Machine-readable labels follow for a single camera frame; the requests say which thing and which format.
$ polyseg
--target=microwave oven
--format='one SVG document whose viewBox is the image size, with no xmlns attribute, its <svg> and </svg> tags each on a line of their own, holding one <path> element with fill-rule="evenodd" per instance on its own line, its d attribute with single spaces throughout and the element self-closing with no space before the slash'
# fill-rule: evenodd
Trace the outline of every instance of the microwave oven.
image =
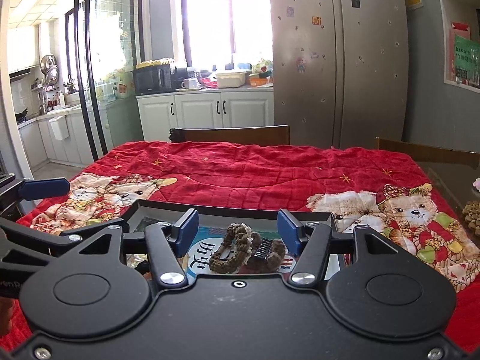
<svg viewBox="0 0 480 360">
<path fill-rule="evenodd" d="M 136 95 L 173 92 L 175 90 L 172 82 L 174 72 L 175 67 L 171 64 L 159 64 L 135 69 L 133 78 Z"/>
</svg>

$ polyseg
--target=refrigerator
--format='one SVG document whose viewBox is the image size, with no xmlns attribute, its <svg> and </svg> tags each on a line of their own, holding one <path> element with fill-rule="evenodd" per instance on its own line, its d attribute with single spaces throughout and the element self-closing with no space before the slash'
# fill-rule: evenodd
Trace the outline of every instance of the refrigerator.
<svg viewBox="0 0 480 360">
<path fill-rule="evenodd" d="M 404 0 L 271 0 L 275 125 L 294 145 L 401 140 L 409 45 Z"/>
</svg>

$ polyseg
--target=mug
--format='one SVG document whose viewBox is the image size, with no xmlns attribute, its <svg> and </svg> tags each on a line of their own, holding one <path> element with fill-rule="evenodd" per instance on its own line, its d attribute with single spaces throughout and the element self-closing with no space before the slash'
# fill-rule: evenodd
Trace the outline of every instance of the mug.
<svg viewBox="0 0 480 360">
<path fill-rule="evenodd" d="M 197 79 L 184 79 L 181 83 L 181 87 L 184 89 L 193 89 L 193 88 L 200 88 L 200 83 Z"/>
</svg>

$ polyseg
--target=kitchen floor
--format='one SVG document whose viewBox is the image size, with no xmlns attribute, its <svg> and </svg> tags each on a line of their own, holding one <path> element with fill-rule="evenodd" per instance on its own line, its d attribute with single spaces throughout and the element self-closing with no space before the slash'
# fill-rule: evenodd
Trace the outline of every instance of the kitchen floor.
<svg viewBox="0 0 480 360">
<path fill-rule="evenodd" d="M 35 180 L 54 179 L 57 177 L 64 177 L 67 180 L 74 178 L 83 169 L 76 166 L 63 165 L 61 163 L 49 162 L 37 171 L 33 172 Z"/>
</svg>

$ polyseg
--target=wooden chair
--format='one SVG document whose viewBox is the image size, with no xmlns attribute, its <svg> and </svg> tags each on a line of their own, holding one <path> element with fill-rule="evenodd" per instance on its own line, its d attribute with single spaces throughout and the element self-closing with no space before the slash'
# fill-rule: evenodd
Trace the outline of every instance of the wooden chair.
<svg viewBox="0 0 480 360">
<path fill-rule="evenodd" d="M 480 154 L 471 151 L 443 149 L 441 147 L 399 142 L 397 140 L 376 139 L 376 149 L 408 154 L 414 161 L 435 162 L 443 164 L 467 165 L 477 169 Z"/>
<path fill-rule="evenodd" d="M 289 126 L 247 128 L 171 128 L 170 140 L 179 142 L 230 142 L 241 145 L 290 145 Z"/>
</svg>

